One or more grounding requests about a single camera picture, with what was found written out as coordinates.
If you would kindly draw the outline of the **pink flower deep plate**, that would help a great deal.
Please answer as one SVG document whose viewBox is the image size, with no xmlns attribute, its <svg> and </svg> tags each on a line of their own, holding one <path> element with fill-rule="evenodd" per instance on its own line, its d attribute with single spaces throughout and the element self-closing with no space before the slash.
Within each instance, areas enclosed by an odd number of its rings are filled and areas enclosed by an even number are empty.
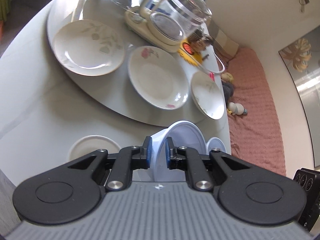
<svg viewBox="0 0 320 240">
<path fill-rule="evenodd" d="M 188 100 L 189 83 L 183 68 L 160 48 L 136 48 L 131 53 L 127 71 L 136 92 L 156 108 L 175 110 Z"/>
</svg>

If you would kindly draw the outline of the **dark monkey plush toy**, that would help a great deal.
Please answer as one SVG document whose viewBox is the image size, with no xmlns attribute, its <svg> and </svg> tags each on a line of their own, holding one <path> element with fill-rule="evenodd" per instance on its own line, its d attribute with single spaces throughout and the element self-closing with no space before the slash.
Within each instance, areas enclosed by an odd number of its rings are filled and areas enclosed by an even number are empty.
<svg viewBox="0 0 320 240">
<path fill-rule="evenodd" d="M 231 83 L 222 81 L 223 94 L 225 97 L 225 103 L 228 104 L 230 98 L 234 94 L 234 87 Z"/>
</svg>

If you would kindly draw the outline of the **plaid pillow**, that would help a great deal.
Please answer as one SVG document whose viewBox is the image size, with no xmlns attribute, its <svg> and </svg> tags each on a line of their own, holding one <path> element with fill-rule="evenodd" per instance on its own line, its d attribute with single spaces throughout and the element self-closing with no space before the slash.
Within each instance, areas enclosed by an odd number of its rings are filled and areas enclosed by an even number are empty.
<svg viewBox="0 0 320 240">
<path fill-rule="evenodd" d="M 208 25 L 208 32 L 214 40 L 214 48 L 228 62 L 235 57 L 239 45 L 230 39 L 214 21 Z"/>
</svg>

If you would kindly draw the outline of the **glass electric kettle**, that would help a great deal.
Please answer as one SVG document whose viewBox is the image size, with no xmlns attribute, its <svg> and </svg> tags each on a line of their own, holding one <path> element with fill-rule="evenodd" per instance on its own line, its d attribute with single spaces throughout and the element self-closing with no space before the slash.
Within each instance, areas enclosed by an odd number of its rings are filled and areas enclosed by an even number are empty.
<svg viewBox="0 0 320 240">
<path fill-rule="evenodd" d="M 142 18 L 147 19 L 156 11 L 175 20 L 185 37 L 212 17 L 204 0 L 142 0 L 138 12 Z"/>
</svg>

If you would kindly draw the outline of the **grey penguin plush toy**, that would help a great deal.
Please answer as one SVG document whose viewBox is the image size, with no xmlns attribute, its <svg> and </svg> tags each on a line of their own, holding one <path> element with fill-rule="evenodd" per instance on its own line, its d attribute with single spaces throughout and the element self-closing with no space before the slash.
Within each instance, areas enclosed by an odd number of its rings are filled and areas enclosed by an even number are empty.
<svg viewBox="0 0 320 240">
<path fill-rule="evenodd" d="M 231 115 L 247 115 L 247 109 L 240 103 L 229 102 L 227 109 Z"/>
</svg>

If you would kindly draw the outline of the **gold leaf wall painting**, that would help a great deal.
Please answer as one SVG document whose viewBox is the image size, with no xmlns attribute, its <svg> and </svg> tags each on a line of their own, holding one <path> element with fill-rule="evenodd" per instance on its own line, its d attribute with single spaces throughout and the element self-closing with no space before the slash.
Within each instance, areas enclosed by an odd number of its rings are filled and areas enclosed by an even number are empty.
<svg viewBox="0 0 320 240">
<path fill-rule="evenodd" d="M 311 136 L 313 162 L 319 167 L 319 27 L 279 51 L 296 86 Z"/>
</svg>

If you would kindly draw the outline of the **pink blanket sofa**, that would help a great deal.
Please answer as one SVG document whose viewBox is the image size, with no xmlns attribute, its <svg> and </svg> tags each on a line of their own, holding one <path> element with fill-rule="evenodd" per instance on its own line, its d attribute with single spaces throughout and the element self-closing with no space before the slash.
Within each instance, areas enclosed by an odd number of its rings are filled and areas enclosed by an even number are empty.
<svg viewBox="0 0 320 240">
<path fill-rule="evenodd" d="M 231 154 L 280 175 L 286 174 L 280 124 L 263 66 L 254 50 L 240 48 L 228 63 L 234 77 L 229 102 L 240 103 L 247 115 L 228 114 Z"/>
</svg>

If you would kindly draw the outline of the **yellow sunflower coaster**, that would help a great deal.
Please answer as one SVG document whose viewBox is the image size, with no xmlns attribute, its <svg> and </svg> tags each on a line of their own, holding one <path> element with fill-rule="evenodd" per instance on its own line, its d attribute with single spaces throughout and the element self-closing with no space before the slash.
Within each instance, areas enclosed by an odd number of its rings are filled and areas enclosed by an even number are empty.
<svg viewBox="0 0 320 240">
<path fill-rule="evenodd" d="M 201 53 L 195 52 L 186 39 L 181 42 L 177 52 L 180 57 L 193 66 L 199 66 L 203 63 Z"/>
</svg>

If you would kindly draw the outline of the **beige plush toy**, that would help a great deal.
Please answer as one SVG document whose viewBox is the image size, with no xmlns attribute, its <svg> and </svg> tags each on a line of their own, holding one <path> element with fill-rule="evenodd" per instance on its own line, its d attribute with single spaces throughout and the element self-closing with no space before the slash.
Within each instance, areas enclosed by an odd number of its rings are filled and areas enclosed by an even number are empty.
<svg viewBox="0 0 320 240">
<path fill-rule="evenodd" d="M 234 77 L 231 73 L 229 72 L 225 72 L 225 73 L 222 73 L 221 74 L 221 79 L 224 81 L 224 82 L 228 82 L 228 83 L 231 83 L 233 84 L 234 82 Z"/>
</svg>

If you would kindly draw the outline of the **brown dog figurine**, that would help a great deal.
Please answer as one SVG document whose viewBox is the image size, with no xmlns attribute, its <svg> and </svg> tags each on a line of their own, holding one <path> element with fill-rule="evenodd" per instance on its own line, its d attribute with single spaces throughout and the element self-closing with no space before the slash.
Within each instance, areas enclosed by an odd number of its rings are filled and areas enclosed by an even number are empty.
<svg viewBox="0 0 320 240">
<path fill-rule="evenodd" d="M 208 46 L 214 45 L 214 39 L 210 35 L 204 34 L 200 29 L 188 36 L 187 41 L 195 53 L 200 53 L 206 50 Z"/>
</svg>

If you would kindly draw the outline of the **floral deep plate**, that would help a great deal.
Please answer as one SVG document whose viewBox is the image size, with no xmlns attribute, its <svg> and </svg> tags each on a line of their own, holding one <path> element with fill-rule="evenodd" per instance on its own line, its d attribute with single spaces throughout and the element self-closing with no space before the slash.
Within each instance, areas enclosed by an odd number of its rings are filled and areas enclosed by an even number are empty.
<svg viewBox="0 0 320 240">
<path fill-rule="evenodd" d="M 225 98 L 218 85 L 205 73 L 196 72 L 190 82 L 191 94 L 202 114 L 219 120 L 225 112 Z"/>
</svg>

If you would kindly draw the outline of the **white bowl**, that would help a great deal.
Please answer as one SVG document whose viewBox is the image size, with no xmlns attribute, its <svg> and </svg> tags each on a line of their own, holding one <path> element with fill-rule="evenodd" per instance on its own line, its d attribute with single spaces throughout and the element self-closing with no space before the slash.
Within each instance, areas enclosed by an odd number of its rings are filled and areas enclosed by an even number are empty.
<svg viewBox="0 0 320 240">
<path fill-rule="evenodd" d="M 218 137 L 212 137 L 206 142 L 206 151 L 207 154 L 214 148 L 221 150 L 222 152 L 226 152 L 226 147 L 221 139 Z"/>
<path fill-rule="evenodd" d="M 118 153 L 121 149 L 114 140 L 102 135 L 87 135 L 77 140 L 69 149 L 67 162 L 78 159 L 98 149 L 107 149 L 109 153 Z"/>
<path fill-rule="evenodd" d="M 177 121 L 169 127 L 153 134 L 152 136 L 152 155 L 150 160 L 151 180 L 155 182 L 174 182 L 185 181 L 183 170 L 171 170 L 167 166 L 170 155 L 166 154 L 170 148 L 167 147 L 167 139 L 172 139 L 177 154 L 185 157 L 181 147 L 186 149 L 193 148 L 199 154 L 206 154 L 206 142 L 200 129 L 189 121 Z"/>
</svg>

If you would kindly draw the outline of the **cream kettle base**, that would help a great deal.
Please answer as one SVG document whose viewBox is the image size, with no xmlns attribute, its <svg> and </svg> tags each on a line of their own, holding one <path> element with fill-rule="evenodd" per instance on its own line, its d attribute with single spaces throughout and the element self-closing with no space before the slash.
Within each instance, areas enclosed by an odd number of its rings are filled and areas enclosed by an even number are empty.
<svg viewBox="0 0 320 240">
<path fill-rule="evenodd" d="M 181 41 L 174 41 L 162 34 L 151 22 L 137 13 L 138 7 L 125 11 L 124 19 L 131 31 L 169 53 L 178 52 Z"/>
</svg>

